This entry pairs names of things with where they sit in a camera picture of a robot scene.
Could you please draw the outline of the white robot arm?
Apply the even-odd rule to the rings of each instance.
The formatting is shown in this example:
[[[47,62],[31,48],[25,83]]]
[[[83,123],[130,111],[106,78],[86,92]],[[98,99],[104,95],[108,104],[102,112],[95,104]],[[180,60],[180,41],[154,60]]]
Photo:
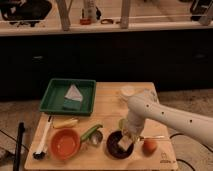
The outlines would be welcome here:
[[[127,100],[128,114],[125,132],[138,136],[146,119],[158,121],[168,127],[209,146],[213,146],[213,118],[161,105],[150,90],[135,94]]]

